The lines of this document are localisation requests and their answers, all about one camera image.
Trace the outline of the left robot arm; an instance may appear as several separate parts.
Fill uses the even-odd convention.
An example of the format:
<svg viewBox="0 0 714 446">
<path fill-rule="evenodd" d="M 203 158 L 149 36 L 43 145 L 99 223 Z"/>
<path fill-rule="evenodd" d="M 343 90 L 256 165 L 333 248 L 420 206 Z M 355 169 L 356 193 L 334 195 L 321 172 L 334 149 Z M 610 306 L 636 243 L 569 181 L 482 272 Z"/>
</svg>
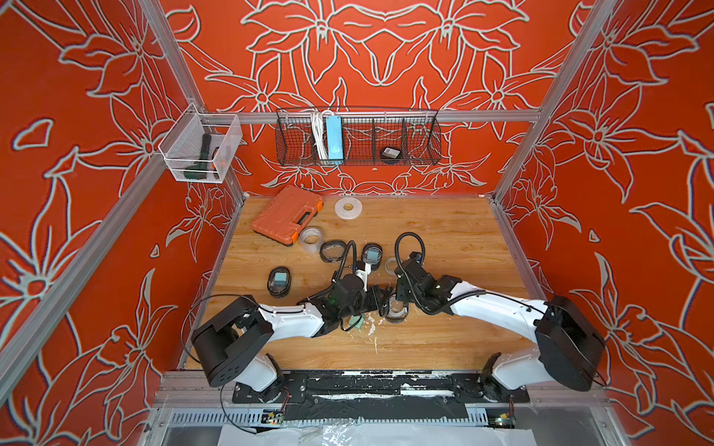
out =
<svg viewBox="0 0 714 446">
<path fill-rule="evenodd" d="M 267 344 L 326 336 L 338 328 L 347 330 L 344 323 L 351 317 L 387 313 L 393 289 L 371 285 L 370 272 L 371 266 L 359 258 L 356 243 L 350 241 L 330 286 L 296 306 L 269 306 L 252 295 L 238 295 L 191 335 L 208 385 L 221 388 L 237 382 L 264 392 L 281 380 L 273 357 L 261 352 Z"/>
</svg>

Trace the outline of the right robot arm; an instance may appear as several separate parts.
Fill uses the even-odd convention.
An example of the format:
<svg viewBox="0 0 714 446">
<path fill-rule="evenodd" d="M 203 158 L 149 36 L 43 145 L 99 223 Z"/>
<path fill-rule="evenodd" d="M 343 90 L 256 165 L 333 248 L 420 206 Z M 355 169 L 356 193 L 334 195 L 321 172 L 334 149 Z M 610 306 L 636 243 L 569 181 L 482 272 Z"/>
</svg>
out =
<svg viewBox="0 0 714 446">
<path fill-rule="evenodd" d="M 485 321 L 531 342 L 511 354 L 493 354 L 478 376 L 489 401 L 515 390 L 556 382 L 588 392 L 598 381 L 605 341 L 576 304 L 566 297 L 524 299 L 500 294 L 454 276 L 434 278 L 424 268 L 426 245 L 414 232 L 394 243 L 396 299 L 413 303 L 429 316 L 448 314 Z"/>
</svg>

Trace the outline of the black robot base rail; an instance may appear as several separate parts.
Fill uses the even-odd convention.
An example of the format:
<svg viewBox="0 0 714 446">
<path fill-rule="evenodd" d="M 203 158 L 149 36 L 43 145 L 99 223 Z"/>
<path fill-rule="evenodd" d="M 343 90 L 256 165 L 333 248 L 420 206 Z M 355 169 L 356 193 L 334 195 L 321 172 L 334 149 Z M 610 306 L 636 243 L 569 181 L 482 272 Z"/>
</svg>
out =
<svg viewBox="0 0 714 446">
<path fill-rule="evenodd" d="M 506 390 L 479 373 L 433 371 L 288 371 L 271 399 L 231 387 L 234 404 L 275 408 L 285 422 L 418 422 L 477 427 L 529 403 L 525 388 Z"/>
</svg>

